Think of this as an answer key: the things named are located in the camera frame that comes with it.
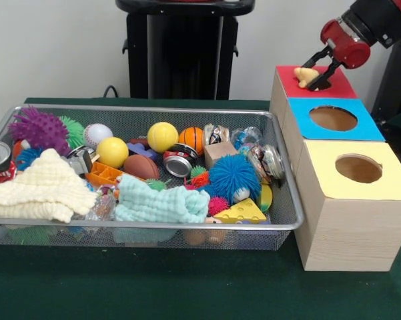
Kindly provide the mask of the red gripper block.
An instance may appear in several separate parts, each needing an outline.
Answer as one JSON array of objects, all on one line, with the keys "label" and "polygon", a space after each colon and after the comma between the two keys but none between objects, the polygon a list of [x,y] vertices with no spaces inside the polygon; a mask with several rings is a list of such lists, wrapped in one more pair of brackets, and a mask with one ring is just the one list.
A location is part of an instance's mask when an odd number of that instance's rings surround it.
[{"label": "red gripper block", "polygon": [[343,19],[333,19],[327,22],[320,33],[323,48],[315,53],[303,65],[303,68],[313,68],[316,63],[330,53],[336,61],[332,61],[324,73],[307,84],[309,91],[327,89],[330,86],[329,78],[339,68],[340,63],[347,69],[356,69],[370,57],[370,46],[351,28]]}]

